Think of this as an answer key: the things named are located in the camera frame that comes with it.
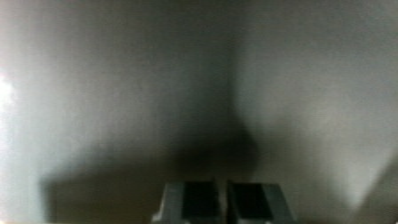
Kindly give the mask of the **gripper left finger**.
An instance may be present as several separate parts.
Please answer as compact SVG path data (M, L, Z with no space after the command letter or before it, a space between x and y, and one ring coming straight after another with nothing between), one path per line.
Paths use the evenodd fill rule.
M211 181L164 184L157 212L150 224L219 224L221 209Z

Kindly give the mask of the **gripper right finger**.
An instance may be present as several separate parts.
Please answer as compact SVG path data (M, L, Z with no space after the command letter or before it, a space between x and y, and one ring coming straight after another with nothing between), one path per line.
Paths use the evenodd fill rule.
M276 184L227 183L227 224L296 224Z

